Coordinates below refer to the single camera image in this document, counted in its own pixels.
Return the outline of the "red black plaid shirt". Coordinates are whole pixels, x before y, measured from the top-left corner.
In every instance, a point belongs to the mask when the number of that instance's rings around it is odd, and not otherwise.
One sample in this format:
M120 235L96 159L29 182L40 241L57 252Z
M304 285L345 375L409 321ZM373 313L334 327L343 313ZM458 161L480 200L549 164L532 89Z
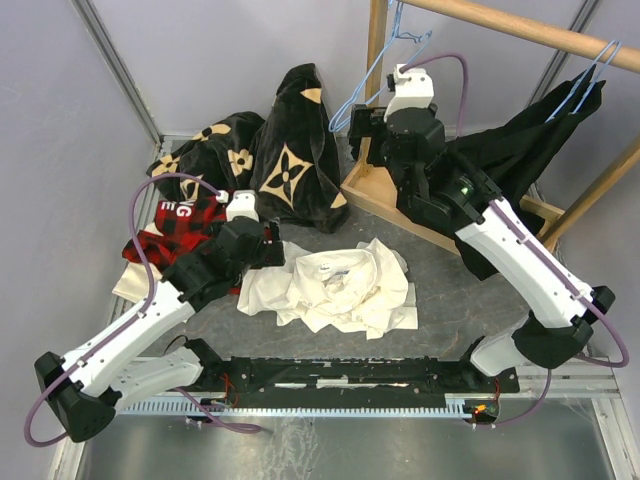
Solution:
M159 280L179 256L213 238L215 228L225 221L224 207L215 197L186 202L160 201L154 220L137 233L151 265L153 280ZM132 240L124 247L122 256L128 262L142 264Z

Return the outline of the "black button shirt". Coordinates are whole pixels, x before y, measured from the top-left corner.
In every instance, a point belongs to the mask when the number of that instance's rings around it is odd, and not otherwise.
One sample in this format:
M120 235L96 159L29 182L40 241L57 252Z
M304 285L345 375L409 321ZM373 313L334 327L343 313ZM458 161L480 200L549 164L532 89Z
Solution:
M459 137L448 143L450 149L462 154L491 178L534 235L542 229L544 219L524 211L520 206L522 197L578 125L602 104L602 89L606 82L599 80L577 114L561 113L546 123L547 117L569 93L581 73L572 80L560 83L503 126Z

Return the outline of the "white dress shirt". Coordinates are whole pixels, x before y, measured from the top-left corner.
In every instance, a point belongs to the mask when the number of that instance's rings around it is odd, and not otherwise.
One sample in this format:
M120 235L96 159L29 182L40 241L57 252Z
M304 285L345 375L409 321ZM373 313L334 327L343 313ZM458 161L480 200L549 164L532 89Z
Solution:
M415 285L408 265L375 238L351 249L311 253L285 242L285 263L248 271L237 309L249 316L272 311L279 326L301 320L314 333L332 326L368 340L418 328Z

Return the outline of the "light blue hanger with shirt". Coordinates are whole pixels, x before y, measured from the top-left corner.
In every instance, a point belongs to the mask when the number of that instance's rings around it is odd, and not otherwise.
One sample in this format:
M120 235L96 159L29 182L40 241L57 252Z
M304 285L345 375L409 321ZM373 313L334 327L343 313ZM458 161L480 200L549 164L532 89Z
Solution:
M561 113L577 114L621 48L620 40L611 40L592 60L589 68L573 82L569 93L547 117L546 123L554 120Z

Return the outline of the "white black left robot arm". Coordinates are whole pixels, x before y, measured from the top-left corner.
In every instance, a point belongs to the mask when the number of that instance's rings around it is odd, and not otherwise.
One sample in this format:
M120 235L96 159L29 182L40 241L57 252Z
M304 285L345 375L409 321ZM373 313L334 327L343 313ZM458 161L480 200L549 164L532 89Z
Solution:
M47 404L74 442L103 431L127 407L167 390L215 387L224 362L202 339L141 364L135 358L174 326L238 287L251 269L285 262L279 225L240 216L179 256L149 294L85 344L34 364Z

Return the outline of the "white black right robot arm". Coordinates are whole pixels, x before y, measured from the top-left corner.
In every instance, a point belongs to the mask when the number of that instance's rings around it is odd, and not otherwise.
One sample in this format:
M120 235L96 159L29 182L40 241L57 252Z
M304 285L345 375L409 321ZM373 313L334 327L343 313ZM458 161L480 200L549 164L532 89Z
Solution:
M540 243L496 183L447 146L433 108L357 105L348 137L354 152L370 139L369 159L389 173L407 219L469 246L529 307L524 320L476 342L458 368L463 386L481 391L526 362L555 369L583 357L613 292L577 278Z

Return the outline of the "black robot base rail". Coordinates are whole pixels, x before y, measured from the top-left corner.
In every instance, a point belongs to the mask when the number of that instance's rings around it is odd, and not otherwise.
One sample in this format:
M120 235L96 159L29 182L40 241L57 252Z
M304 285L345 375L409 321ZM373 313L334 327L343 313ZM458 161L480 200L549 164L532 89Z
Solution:
M204 362L186 390L214 413L470 419L470 401L520 390L515 369L489 377L468 358L223 359L201 338L183 345Z

